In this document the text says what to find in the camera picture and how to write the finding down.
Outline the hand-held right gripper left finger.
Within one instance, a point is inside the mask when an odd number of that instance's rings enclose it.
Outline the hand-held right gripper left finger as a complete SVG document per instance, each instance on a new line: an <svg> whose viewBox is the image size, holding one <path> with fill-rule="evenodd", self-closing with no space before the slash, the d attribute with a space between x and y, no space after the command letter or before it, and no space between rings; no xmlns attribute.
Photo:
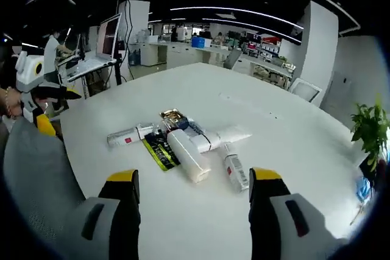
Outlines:
<svg viewBox="0 0 390 260"><path fill-rule="evenodd" d="M112 174L100 193L67 216L60 235L63 259L138 259L140 187L136 169Z"/></svg>

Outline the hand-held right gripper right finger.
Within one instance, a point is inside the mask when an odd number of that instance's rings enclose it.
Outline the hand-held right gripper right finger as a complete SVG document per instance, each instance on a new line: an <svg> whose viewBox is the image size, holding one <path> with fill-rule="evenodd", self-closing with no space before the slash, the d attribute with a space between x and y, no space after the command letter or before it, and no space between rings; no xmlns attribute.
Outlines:
<svg viewBox="0 0 390 260"><path fill-rule="evenodd" d="M345 242L325 226L324 215L291 193L273 170L249 171L252 259L330 259Z"/></svg>

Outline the person's left hand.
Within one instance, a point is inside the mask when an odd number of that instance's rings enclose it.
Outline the person's left hand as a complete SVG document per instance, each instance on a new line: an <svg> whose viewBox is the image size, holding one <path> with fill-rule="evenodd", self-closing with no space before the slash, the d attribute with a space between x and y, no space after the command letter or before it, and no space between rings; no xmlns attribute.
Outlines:
<svg viewBox="0 0 390 260"><path fill-rule="evenodd" d="M14 88L1 88L1 116L16 119L22 115L21 93Z"/></svg>

